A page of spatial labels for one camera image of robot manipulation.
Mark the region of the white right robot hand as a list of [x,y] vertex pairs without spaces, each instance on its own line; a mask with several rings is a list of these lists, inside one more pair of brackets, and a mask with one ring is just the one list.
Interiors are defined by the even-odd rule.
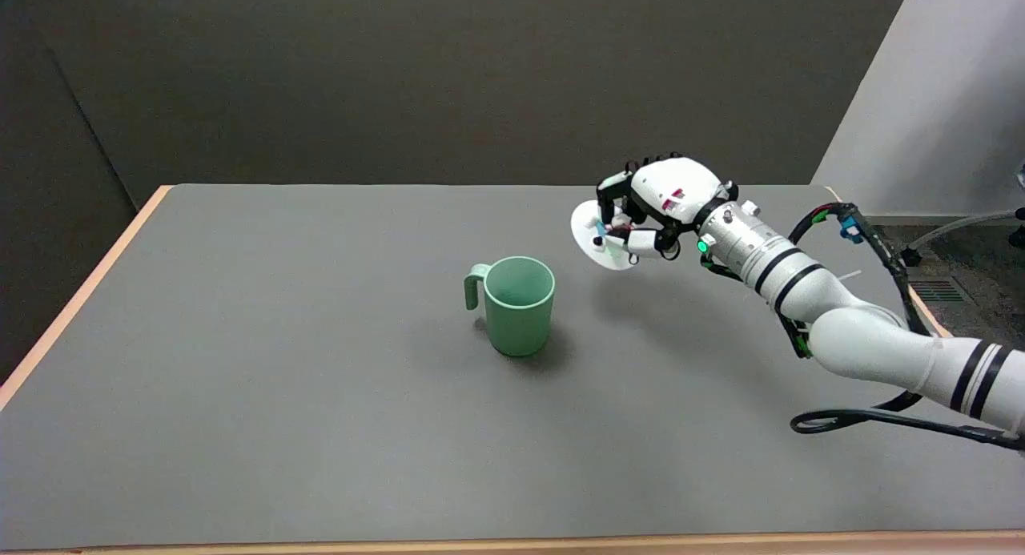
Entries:
[[738,198],[739,187],[722,182],[703,164],[671,152],[629,161],[596,186],[596,245],[630,259],[680,255],[682,234],[698,231],[710,213]]

